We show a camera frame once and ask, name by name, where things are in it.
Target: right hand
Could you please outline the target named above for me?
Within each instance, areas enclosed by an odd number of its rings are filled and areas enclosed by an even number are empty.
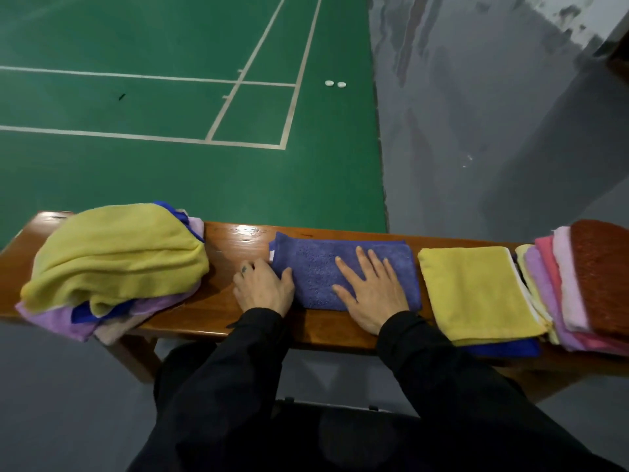
[[[333,285],[332,289],[345,303],[354,321],[368,333],[378,335],[390,317],[408,310],[408,302],[388,259],[384,259],[383,264],[373,250],[369,250],[367,258],[360,246],[356,247],[356,255],[364,280],[341,257],[336,257],[336,266],[354,288],[356,299],[341,285]]]

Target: gray floor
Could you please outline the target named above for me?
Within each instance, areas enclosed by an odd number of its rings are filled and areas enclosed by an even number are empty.
[[[369,3],[392,232],[629,226],[627,86],[515,0]],[[152,427],[150,387],[95,342],[2,325],[0,361],[2,470],[119,471]],[[375,357],[290,351],[278,396],[412,413]],[[628,398],[629,380],[590,378],[541,408],[629,467]]]

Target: black jacket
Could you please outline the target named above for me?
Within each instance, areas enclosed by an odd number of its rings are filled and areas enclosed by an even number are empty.
[[[160,414],[129,470],[250,471],[269,464],[270,451],[282,453],[267,429],[289,341],[274,311],[245,312]],[[377,352],[429,431],[437,469],[622,470],[410,311],[384,324]]]

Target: white court line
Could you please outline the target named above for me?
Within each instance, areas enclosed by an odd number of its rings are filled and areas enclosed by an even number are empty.
[[[267,24],[266,29],[264,30],[264,32],[262,33],[262,36],[260,37],[260,41],[258,41],[258,44],[254,48],[254,52],[251,53],[251,56],[249,56],[249,59],[247,60],[247,64],[245,65],[244,68],[242,68],[242,71],[240,71],[240,76],[238,76],[238,80],[236,81],[236,84],[234,84],[234,86],[232,87],[232,91],[229,93],[229,97],[225,100],[223,107],[221,108],[220,111],[218,111],[218,115],[216,116],[216,119],[214,119],[214,123],[209,128],[208,135],[205,136],[205,140],[207,142],[211,141],[212,137],[214,137],[214,134],[216,134],[216,130],[218,129],[218,126],[223,120],[225,112],[227,112],[227,109],[229,109],[230,104],[232,103],[232,99],[234,99],[234,96],[238,92],[238,88],[240,87],[241,84],[243,84],[243,80],[245,79],[245,76],[247,75],[247,71],[249,71],[251,64],[253,64],[254,60],[256,59],[256,55],[258,54],[258,51],[260,51],[260,48],[262,47],[264,40],[267,38],[267,35],[269,34],[269,31],[271,30],[271,26],[273,26],[273,23],[277,18],[277,14],[279,13],[279,10],[283,4],[284,4],[284,0],[280,0],[275,10],[275,13],[273,13],[271,20],[269,20],[269,24]]]
[[[132,139],[139,141],[178,142],[183,144],[209,144],[231,147],[255,147],[258,149],[281,149],[281,147],[277,144],[260,144],[255,142],[206,141],[205,139],[188,139],[184,137],[145,136],[141,134],[123,134],[95,131],[68,131],[65,129],[24,128],[20,126],[0,125],[0,131],[30,132],[35,134],[61,134],[64,136],[107,137],[114,139]]]
[[[299,97],[299,88],[301,88],[301,82],[304,78],[304,71],[306,71],[306,62],[308,61],[308,55],[310,54],[310,45],[313,42],[313,35],[315,34],[314,27],[316,26],[316,19],[319,16],[319,7],[321,6],[321,0],[319,0],[316,4],[313,22],[310,25],[310,33],[308,34],[308,41],[306,42],[306,47],[304,49],[304,56],[301,59],[301,66],[299,67],[299,74],[297,74],[297,81],[295,83],[295,90],[293,91],[293,98],[291,99],[291,105],[288,108],[288,115],[286,117],[286,122],[284,124],[284,130],[282,131],[282,139],[279,142],[279,145],[282,147],[282,150],[286,149],[286,144],[288,143],[288,134],[291,132],[291,126],[293,125],[293,118],[295,117],[295,108],[297,107],[297,98]]]
[[[149,76],[145,74],[126,74],[126,73],[99,73],[92,71],[67,71],[63,69],[43,69],[43,68],[25,68],[20,66],[0,66],[1,71],[21,71],[25,73],[54,73],[54,74],[73,74],[78,76],[103,76],[112,78],[139,78],[139,79],[159,79],[163,81],[189,81],[189,82],[209,82],[236,84],[238,80],[229,79],[211,79],[211,78],[181,78],[176,76]],[[290,83],[266,82],[266,81],[240,81],[240,84],[256,84],[260,86],[284,86],[295,87]]]

